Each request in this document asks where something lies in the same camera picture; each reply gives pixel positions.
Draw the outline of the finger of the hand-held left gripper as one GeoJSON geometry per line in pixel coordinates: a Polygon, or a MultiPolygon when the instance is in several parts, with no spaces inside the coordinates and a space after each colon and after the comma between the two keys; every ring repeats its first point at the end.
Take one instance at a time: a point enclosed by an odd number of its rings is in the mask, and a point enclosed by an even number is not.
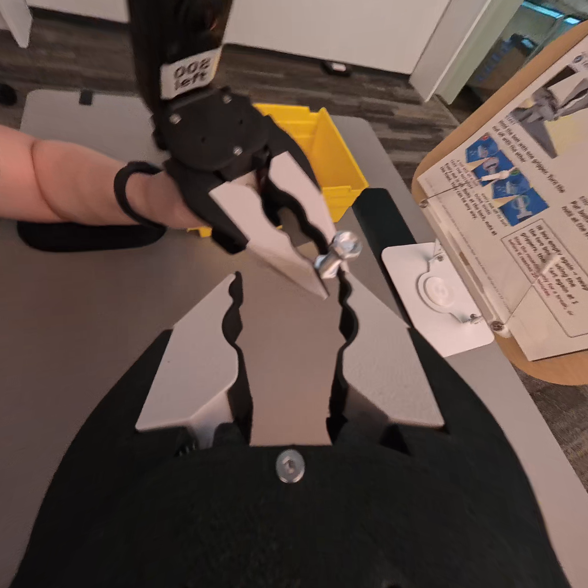
{"type": "Polygon", "coordinates": [[[327,253],[336,230],[326,201],[290,153],[268,157],[259,167],[259,196],[268,219],[294,247],[311,241],[318,254],[327,253]]]}
{"type": "Polygon", "coordinates": [[[290,237],[271,223],[257,191],[241,182],[226,182],[210,196],[246,237],[246,249],[277,272],[322,300],[327,289],[310,259],[298,252],[290,237]]]}

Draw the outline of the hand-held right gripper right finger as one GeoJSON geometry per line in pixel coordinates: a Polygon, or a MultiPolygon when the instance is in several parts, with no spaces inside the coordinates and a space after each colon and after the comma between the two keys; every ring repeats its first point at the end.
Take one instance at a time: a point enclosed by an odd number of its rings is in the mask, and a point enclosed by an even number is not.
{"type": "Polygon", "coordinates": [[[326,420],[331,442],[347,432],[381,442],[401,426],[442,430],[445,420],[408,325],[350,272],[337,279],[343,344],[326,420]]]}

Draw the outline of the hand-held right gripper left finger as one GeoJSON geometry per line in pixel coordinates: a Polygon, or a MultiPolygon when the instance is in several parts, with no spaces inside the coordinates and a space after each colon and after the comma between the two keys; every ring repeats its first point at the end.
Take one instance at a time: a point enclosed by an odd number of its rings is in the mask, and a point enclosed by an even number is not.
{"type": "Polygon", "coordinates": [[[253,400],[238,339],[243,279],[226,277],[172,328],[135,428],[184,428],[198,446],[213,445],[217,428],[237,426],[251,441],[253,400]]]}

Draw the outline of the yellow bin with black divider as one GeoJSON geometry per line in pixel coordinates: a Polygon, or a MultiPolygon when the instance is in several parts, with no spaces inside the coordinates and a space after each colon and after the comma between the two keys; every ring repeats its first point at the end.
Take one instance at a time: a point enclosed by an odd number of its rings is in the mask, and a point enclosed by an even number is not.
{"type": "MultiPolygon", "coordinates": [[[[175,139],[181,142],[180,146],[171,148],[174,156],[201,165],[206,171],[231,165],[233,157],[244,162],[244,152],[254,141],[242,133],[239,114],[247,114],[248,122],[252,122],[254,115],[248,107],[241,109],[245,106],[243,100],[234,109],[236,103],[236,95],[229,97],[228,105],[219,96],[213,96],[209,114],[202,104],[186,107],[181,113],[182,128],[177,125],[174,131],[175,139]]],[[[271,117],[304,152],[333,223],[339,221],[369,184],[330,114],[325,108],[312,112],[304,106],[254,104],[254,107],[271,117]]]]}

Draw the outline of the person's left forearm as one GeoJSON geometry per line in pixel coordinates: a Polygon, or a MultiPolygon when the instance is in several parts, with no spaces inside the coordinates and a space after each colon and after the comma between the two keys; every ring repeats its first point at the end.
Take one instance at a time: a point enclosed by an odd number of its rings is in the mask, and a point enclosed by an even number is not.
{"type": "Polygon", "coordinates": [[[54,220],[36,178],[34,147],[33,137],[1,126],[1,219],[54,220]]]}

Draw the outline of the person's left hand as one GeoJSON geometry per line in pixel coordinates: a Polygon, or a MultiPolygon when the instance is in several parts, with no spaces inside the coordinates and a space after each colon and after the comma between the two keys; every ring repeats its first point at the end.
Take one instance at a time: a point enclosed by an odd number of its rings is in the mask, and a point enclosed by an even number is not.
{"type": "MultiPolygon", "coordinates": [[[[38,141],[32,150],[38,183],[38,222],[75,222],[87,225],[137,224],[115,197],[120,161],[71,143],[38,141]]],[[[165,173],[136,172],[125,194],[130,209],[156,224],[172,229],[194,229],[205,224],[184,204],[179,190],[165,173]]]]}

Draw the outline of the black flat table mat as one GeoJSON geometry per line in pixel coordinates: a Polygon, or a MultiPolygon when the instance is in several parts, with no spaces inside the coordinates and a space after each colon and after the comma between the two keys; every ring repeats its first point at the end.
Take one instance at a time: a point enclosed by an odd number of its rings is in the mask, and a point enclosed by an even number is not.
{"type": "Polygon", "coordinates": [[[383,272],[387,272],[382,259],[385,249],[416,244],[415,237],[386,189],[364,189],[350,209],[383,272]]]}

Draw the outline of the white metal stand base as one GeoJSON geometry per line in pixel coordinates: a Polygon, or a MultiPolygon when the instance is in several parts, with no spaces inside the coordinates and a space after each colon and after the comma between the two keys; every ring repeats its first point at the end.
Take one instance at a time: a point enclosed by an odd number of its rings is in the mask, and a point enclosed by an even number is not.
{"type": "Polygon", "coordinates": [[[439,355],[495,340],[439,240],[387,247],[381,258],[414,328],[439,355]]]}

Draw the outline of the instruction sheet on wooden board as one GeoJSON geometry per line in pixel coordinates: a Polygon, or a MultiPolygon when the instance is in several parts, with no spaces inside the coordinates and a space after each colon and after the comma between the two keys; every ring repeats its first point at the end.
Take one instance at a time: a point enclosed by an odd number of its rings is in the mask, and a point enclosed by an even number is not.
{"type": "Polygon", "coordinates": [[[579,386],[587,384],[587,350],[581,350],[567,355],[540,359],[531,362],[526,359],[518,342],[513,337],[506,336],[506,327],[497,321],[497,315],[491,309],[488,298],[483,294],[481,287],[473,279],[471,266],[458,252],[456,245],[449,239],[447,229],[440,227],[439,221],[433,218],[430,205],[424,204],[426,194],[419,183],[419,178],[440,160],[464,143],[475,131],[485,126],[504,107],[508,106],[519,94],[530,86],[537,78],[543,75],[558,60],[562,59],[573,47],[587,38],[587,22],[584,22],[563,36],[554,40],[543,49],[526,66],[518,71],[507,83],[505,83],[491,98],[471,114],[460,126],[430,151],[418,165],[414,173],[411,194],[414,201],[422,209],[422,212],[433,229],[435,235],[440,238],[445,251],[449,254],[458,274],[463,279],[466,288],[474,301],[482,311],[482,314],[492,331],[497,344],[508,361],[529,376],[557,385],[579,386]]]}

